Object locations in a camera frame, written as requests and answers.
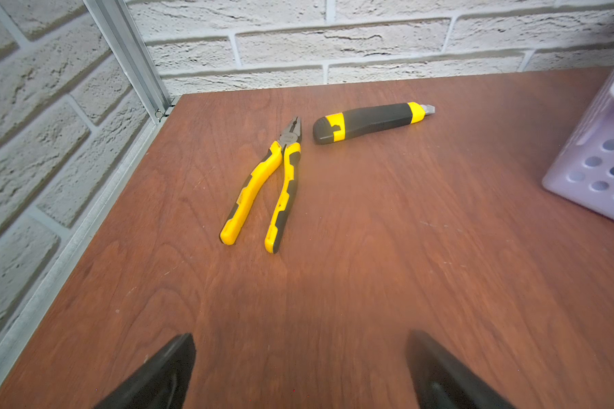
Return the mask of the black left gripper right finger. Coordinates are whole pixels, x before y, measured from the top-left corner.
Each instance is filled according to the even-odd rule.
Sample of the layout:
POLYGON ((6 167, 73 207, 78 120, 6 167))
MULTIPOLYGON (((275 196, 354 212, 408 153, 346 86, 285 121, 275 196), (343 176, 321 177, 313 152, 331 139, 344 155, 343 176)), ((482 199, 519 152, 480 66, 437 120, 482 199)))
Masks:
POLYGON ((421 408, 513 407, 427 332, 409 332, 407 365, 421 408))

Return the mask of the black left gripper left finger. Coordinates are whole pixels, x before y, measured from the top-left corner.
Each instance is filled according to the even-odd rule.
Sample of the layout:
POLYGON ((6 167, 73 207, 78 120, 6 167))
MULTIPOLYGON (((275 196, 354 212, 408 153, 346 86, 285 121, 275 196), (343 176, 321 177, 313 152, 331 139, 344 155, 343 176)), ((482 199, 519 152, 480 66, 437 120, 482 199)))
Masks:
POLYGON ((95 408, 183 407, 195 357, 193 335, 175 336, 95 408))

